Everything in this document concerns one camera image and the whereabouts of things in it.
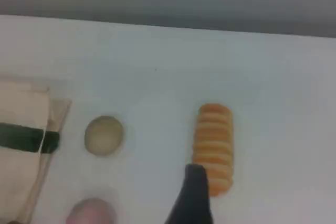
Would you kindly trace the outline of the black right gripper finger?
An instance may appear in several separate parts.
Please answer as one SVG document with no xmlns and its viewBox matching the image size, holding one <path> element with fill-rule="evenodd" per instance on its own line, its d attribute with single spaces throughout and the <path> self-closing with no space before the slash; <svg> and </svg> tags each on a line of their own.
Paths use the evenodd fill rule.
<svg viewBox="0 0 336 224">
<path fill-rule="evenodd" d="M 197 164 L 186 165 L 183 185 L 165 223 L 213 223 L 208 180 L 203 166 Z"/>
</svg>

